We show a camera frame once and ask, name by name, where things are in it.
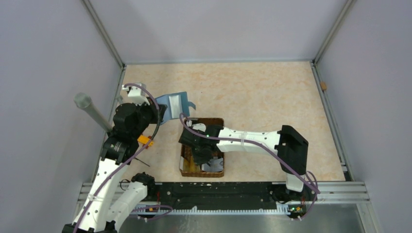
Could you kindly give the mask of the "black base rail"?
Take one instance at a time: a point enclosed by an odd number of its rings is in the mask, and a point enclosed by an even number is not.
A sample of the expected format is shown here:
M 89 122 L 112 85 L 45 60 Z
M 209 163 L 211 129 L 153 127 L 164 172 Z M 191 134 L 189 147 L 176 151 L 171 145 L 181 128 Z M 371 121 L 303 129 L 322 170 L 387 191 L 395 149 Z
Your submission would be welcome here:
M 145 201 L 175 210 L 270 210 L 291 200 L 284 184 L 272 182 L 162 183 Z

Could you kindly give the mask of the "grey metal tube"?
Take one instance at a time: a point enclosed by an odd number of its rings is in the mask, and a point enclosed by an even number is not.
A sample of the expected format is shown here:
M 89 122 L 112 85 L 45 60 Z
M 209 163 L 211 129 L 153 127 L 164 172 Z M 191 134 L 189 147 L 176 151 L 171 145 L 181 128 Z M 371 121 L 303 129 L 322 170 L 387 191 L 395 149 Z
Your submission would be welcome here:
M 112 126 L 97 109 L 88 94 L 79 92 L 75 95 L 73 101 L 77 108 L 86 112 L 105 132 L 111 132 Z

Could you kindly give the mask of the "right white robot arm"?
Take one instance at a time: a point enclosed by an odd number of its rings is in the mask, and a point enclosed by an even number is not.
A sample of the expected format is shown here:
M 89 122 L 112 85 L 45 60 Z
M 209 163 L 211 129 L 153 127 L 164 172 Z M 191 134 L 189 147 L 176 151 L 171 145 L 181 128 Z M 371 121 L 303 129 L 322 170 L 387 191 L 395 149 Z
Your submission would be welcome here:
M 197 123 L 184 126 L 179 143 L 189 147 L 197 164 L 205 164 L 218 153 L 269 154 L 286 173 L 285 194 L 291 200 L 304 195 L 309 142 L 295 128 L 283 125 L 272 132 L 239 131 L 221 125 Z

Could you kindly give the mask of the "woven wicker tray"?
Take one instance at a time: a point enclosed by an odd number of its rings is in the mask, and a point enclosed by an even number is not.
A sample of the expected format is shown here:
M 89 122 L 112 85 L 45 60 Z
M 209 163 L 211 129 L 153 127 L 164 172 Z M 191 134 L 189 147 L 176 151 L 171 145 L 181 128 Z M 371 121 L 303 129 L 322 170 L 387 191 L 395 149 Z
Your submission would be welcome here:
M 224 176 L 224 153 L 216 143 L 202 138 L 187 130 L 205 136 L 217 136 L 217 130 L 224 126 L 222 118 L 192 118 L 184 120 L 184 127 L 179 138 L 181 154 L 179 170 L 183 177 L 221 178 Z

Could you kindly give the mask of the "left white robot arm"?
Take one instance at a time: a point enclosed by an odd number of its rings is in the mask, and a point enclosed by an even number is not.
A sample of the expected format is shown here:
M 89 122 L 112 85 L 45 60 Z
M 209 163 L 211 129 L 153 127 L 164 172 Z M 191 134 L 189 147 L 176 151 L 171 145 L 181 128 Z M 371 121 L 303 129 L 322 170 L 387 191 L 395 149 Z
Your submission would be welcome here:
M 117 200 L 114 194 L 124 172 L 139 150 L 138 138 L 150 124 L 159 125 L 167 106 L 124 103 L 116 108 L 114 127 L 103 145 L 98 172 L 82 210 L 64 233 L 117 233 L 136 205 L 154 198 L 154 178 L 138 173 Z

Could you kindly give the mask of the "gold credit card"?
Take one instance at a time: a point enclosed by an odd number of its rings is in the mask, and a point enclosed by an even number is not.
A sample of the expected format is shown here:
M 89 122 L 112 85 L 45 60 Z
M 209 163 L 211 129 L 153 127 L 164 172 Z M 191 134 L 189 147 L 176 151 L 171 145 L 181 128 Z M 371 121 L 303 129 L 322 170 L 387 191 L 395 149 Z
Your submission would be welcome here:
M 201 167 L 195 163 L 192 155 L 189 157 L 188 172 L 194 172 L 194 173 L 201 172 Z

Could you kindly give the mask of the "blue leather card holder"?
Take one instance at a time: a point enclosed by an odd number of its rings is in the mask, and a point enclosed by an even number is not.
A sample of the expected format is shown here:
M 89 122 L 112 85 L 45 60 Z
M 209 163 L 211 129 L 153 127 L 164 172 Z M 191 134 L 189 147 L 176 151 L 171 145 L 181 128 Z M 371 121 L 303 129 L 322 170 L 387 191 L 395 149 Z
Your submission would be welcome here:
M 196 110 L 196 105 L 189 101 L 187 92 L 170 93 L 155 98 L 159 105 L 166 105 L 167 109 L 163 114 L 162 124 L 169 120 L 178 119 L 180 113 L 190 116 L 190 108 Z

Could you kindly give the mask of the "yellow red toy car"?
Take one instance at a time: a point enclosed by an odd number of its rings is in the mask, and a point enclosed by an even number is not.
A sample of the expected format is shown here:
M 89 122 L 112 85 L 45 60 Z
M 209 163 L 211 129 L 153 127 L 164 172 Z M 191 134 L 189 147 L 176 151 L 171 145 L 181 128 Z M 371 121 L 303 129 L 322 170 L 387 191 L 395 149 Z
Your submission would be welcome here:
M 142 146 L 145 149 L 148 149 L 149 147 L 153 146 L 153 141 L 152 141 L 152 137 L 151 136 L 144 136 L 144 135 L 140 135 L 139 138 L 137 139 L 137 141 L 139 143 L 142 144 Z

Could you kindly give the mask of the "small tan cork piece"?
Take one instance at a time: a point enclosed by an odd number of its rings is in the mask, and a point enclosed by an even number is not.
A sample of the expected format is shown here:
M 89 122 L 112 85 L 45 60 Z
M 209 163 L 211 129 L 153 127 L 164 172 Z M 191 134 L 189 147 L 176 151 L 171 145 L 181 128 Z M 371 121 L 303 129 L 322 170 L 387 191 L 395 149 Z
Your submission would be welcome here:
M 327 90 L 327 84 L 325 82 L 319 82 L 320 84 L 320 88 L 322 91 L 326 91 Z

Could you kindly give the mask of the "white blue card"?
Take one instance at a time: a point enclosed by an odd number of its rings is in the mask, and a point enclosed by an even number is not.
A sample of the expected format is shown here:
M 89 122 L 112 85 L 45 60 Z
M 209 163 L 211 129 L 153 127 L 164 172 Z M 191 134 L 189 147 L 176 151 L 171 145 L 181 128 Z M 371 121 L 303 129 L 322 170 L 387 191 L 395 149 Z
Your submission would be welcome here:
M 203 172 L 222 172 L 223 171 L 223 158 L 213 157 L 209 162 L 201 165 L 201 171 Z

